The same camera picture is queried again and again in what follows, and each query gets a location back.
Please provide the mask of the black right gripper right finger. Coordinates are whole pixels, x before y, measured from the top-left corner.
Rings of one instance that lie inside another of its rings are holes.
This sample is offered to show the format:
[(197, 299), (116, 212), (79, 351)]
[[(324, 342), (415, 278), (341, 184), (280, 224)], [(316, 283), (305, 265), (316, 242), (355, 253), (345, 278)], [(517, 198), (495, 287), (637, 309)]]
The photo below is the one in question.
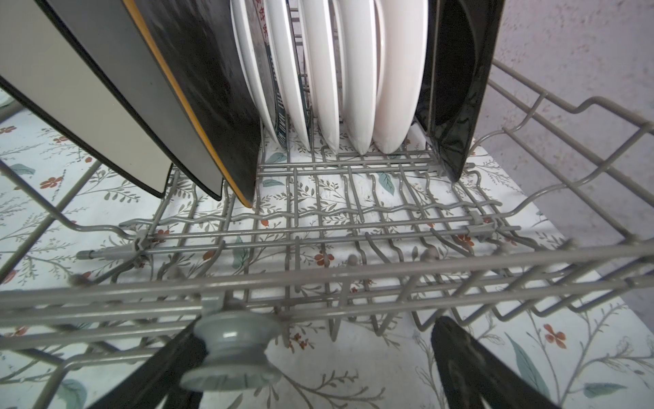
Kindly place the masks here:
[(555, 408), (452, 318), (431, 333), (434, 359), (450, 408)]

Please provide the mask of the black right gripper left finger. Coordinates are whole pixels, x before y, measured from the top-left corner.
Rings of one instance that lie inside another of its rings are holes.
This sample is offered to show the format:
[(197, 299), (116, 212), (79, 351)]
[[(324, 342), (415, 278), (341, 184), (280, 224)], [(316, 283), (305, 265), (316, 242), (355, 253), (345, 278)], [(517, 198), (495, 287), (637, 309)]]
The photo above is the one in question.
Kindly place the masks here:
[(207, 356), (203, 341), (193, 335), (192, 322), (93, 408), (198, 408), (201, 392), (182, 388), (182, 376)]

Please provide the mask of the white square plate black rim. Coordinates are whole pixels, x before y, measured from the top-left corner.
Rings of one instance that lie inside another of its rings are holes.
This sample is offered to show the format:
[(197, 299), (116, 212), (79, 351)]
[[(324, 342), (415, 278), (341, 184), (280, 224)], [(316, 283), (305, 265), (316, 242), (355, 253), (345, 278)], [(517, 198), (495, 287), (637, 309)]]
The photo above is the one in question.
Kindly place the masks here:
[(1, 87), (104, 165), (163, 197), (171, 161), (34, 1), (1, 3)]

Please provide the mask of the black square plate glossy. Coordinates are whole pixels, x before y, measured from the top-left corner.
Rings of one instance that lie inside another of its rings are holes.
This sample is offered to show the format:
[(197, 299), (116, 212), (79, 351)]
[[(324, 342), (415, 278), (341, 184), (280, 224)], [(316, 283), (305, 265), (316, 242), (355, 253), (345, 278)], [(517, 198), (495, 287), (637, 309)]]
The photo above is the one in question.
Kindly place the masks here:
[(451, 182), (461, 178), (492, 68), (505, 2), (430, 1), (416, 120)]

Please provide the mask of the white round plate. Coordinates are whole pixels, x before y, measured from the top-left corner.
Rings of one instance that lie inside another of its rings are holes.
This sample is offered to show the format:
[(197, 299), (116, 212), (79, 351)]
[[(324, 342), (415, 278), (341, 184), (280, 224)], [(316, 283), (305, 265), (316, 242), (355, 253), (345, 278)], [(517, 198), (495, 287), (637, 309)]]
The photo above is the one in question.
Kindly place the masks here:
[(357, 153), (368, 152), (376, 113), (376, 16), (372, 1), (335, 1), (342, 77), (342, 119)]
[(336, 61), (328, 1), (299, 1), (298, 10), (312, 108), (327, 146), (339, 151), (340, 123)]
[(284, 107), (301, 143), (305, 148), (310, 148), (307, 108), (301, 88), (289, 6), (286, 1), (272, 0), (264, 1), (264, 8), (274, 70)]
[(376, 1), (380, 57), (373, 141), (385, 154), (402, 145), (417, 110), (425, 68), (429, 3)]
[(268, 59), (265, 42), (256, 21), (251, 1), (230, 2), (233, 20), (233, 32), (237, 40), (238, 57), (245, 80), (262, 124), (272, 140), (281, 148), (277, 127), (276, 95), (272, 79), (272, 71)]

